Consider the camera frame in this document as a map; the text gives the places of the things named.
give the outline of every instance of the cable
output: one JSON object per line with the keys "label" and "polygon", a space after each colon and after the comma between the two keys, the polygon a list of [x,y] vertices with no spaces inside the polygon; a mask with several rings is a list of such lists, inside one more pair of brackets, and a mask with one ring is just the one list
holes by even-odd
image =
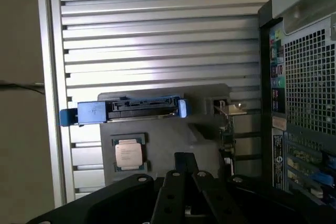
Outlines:
{"label": "cable", "polygon": [[15,88],[20,88],[20,89],[26,89],[26,90],[31,90],[35,91],[39,94],[45,94],[43,91],[39,91],[38,88],[43,88],[43,85],[41,83],[38,84],[18,84],[18,83],[8,83],[6,81],[0,81],[0,89],[15,89]]}

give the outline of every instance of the ventilation grille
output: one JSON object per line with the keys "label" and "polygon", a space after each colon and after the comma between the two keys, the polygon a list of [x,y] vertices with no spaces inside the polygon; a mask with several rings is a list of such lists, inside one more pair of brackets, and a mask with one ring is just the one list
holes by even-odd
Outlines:
{"label": "ventilation grille", "polygon": [[287,120],[335,135],[335,44],[319,30],[285,44]]}

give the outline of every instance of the metal louvered panel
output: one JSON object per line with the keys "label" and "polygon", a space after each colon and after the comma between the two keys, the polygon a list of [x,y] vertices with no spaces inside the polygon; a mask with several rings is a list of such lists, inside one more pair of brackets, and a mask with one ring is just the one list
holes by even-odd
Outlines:
{"label": "metal louvered panel", "polygon": [[[256,14],[266,1],[50,0],[59,108],[104,92],[225,83],[257,112],[247,120],[259,117]],[[99,126],[62,128],[61,138],[69,202],[104,186]]]}

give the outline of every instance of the wall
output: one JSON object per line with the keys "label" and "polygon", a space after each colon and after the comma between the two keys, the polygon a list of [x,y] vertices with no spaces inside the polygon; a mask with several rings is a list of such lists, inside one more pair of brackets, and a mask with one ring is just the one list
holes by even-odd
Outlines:
{"label": "wall", "polygon": [[[0,80],[43,82],[37,0],[0,0]],[[0,91],[0,223],[54,207],[45,97]]]}

